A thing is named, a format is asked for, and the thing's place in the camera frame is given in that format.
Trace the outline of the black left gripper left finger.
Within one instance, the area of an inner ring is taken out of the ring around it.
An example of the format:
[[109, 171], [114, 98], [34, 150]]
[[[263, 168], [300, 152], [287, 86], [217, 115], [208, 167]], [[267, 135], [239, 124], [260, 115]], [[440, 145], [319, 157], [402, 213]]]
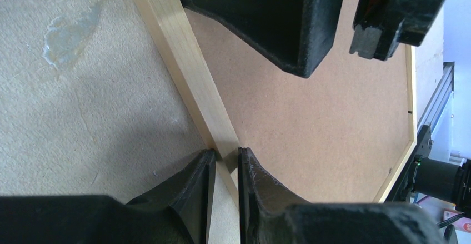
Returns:
[[106, 195], [3, 196], [2, 243], [207, 243], [216, 152], [128, 203]]

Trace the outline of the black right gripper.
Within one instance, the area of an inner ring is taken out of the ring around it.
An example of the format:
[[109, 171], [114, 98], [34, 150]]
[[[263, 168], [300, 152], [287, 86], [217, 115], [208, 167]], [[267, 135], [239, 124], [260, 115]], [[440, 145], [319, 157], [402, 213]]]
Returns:
[[[420, 46], [445, 0], [359, 0], [350, 53], [386, 61]], [[332, 49], [343, 0], [181, 0], [287, 73], [312, 75]]]

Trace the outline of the brown frame backing board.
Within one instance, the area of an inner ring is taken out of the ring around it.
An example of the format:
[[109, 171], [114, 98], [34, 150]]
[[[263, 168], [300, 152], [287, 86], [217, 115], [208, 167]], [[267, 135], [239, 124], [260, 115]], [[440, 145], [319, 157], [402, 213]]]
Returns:
[[404, 47], [387, 61], [350, 54], [357, 3], [343, 0], [334, 46], [307, 79], [186, 12], [240, 145], [311, 202], [385, 200], [412, 141]]

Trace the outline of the wooden picture frame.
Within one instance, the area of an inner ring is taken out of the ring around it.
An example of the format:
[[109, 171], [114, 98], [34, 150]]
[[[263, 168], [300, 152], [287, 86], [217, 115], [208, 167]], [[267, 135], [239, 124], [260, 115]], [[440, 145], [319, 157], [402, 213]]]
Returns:
[[[227, 110], [214, 83], [191, 23], [180, 0], [133, 0], [152, 40], [177, 87], [184, 104], [204, 143], [220, 156], [217, 170], [237, 210], [236, 232], [240, 241], [238, 151], [242, 147]], [[409, 64], [410, 47], [404, 47], [409, 69], [409, 108], [412, 141], [394, 178], [397, 180], [405, 158], [417, 139], [415, 114], [415, 69]], [[386, 203], [378, 202], [311, 202], [311, 203]]]

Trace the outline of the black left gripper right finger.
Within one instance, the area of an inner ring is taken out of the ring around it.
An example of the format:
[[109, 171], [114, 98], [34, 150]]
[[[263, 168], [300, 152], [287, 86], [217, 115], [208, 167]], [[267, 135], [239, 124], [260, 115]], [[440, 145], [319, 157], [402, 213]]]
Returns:
[[241, 243], [444, 243], [438, 226], [407, 203], [311, 203], [238, 151]]

